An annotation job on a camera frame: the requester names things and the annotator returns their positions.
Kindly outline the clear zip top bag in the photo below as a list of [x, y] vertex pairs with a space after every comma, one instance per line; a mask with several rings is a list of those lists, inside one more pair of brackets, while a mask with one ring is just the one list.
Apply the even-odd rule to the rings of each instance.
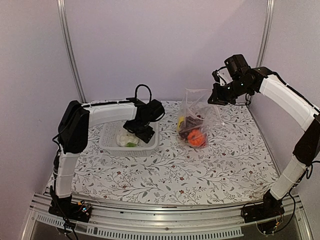
[[208, 89], [186, 89], [177, 115], [178, 139], [192, 148], [205, 148], [209, 133], [224, 125], [219, 109], [209, 104]]

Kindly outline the orange toy pumpkin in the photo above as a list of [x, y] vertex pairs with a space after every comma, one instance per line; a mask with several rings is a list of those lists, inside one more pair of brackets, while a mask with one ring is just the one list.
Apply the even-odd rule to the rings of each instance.
[[187, 143], [196, 148], [206, 145], [206, 135], [200, 129], [193, 129], [187, 136]]

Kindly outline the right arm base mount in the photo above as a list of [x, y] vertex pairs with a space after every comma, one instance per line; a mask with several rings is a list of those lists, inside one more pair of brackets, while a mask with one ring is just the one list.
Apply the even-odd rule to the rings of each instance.
[[245, 223], [262, 221], [257, 229], [264, 235], [272, 235], [279, 227], [285, 213], [282, 200], [277, 200], [268, 190], [262, 198], [262, 203], [246, 203], [240, 215]]

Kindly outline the white perforated plastic basket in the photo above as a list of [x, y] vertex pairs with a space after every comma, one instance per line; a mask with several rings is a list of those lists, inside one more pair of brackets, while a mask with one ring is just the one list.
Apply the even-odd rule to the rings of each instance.
[[154, 135], [148, 143], [139, 140], [135, 147], [120, 146], [117, 143], [119, 135], [125, 133], [124, 120], [105, 123], [100, 132], [99, 146], [107, 155], [115, 157], [149, 157], [153, 150], [159, 145], [159, 123], [152, 122], [150, 127], [154, 130]]

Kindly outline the dark red grape bunch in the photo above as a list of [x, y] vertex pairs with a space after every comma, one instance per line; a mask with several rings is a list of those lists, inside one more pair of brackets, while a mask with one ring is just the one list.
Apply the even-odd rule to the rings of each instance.
[[181, 140], [187, 141], [188, 134], [192, 130], [194, 129], [202, 130], [204, 125], [204, 118], [201, 117], [200, 115], [196, 115], [196, 116], [188, 115], [185, 117], [184, 123], [185, 123], [184, 128], [182, 128], [180, 131], [177, 131], [177, 133]]

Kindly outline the yellow toy mango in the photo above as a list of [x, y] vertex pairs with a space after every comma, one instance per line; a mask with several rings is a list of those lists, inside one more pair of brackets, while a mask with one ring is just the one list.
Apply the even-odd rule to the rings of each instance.
[[184, 127], [185, 127], [185, 117], [180, 116], [177, 122], [177, 131], [180, 131]]

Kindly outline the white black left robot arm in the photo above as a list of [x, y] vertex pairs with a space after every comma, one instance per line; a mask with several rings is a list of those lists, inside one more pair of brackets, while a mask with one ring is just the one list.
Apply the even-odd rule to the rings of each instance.
[[100, 103], [80, 103], [71, 101], [58, 125], [58, 134], [53, 137], [57, 152], [53, 162], [54, 183], [52, 186], [55, 209], [63, 216], [74, 213], [74, 205], [66, 200], [72, 195], [72, 179], [76, 163], [88, 145], [91, 127], [124, 121], [123, 128], [146, 144], [155, 130], [150, 126], [164, 115], [162, 103], [150, 98], [143, 102], [135, 95], [125, 100]]

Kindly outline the white toy cauliflower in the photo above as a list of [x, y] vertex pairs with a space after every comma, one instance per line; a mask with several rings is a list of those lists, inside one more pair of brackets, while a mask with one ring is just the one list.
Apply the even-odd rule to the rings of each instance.
[[133, 133], [120, 132], [116, 136], [116, 143], [120, 147], [133, 148], [138, 145], [140, 139], [136, 137]]

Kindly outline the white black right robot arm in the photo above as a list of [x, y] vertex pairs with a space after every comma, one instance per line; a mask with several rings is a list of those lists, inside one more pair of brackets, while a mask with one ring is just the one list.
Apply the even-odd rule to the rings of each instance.
[[282, 111], [281, 116], [287, 114], [285, 120], [295, 123], [301, 133], [287, 166], [258, 208], [262, 218], [269, 218], [278, 210], [277, 202], [298, 185], [320, 152], [320, 110], [266, 67], [242, 67], [229, 73], [232, 80], [226, 82], [219, 70], [213, 71], [215, 82], [209, 104], [235, 104], [238, 97], [257, 93], [274, 103]]

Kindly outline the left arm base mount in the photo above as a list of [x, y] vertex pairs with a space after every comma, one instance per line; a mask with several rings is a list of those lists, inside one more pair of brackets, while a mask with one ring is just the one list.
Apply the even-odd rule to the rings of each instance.
[[48, 213], [66, 220], [88, 223], [92, 214], [92, 205], [81, 200], [77, 203], [72, 202], [72, 196], [59, 198], [51, 196], [51, 204]]

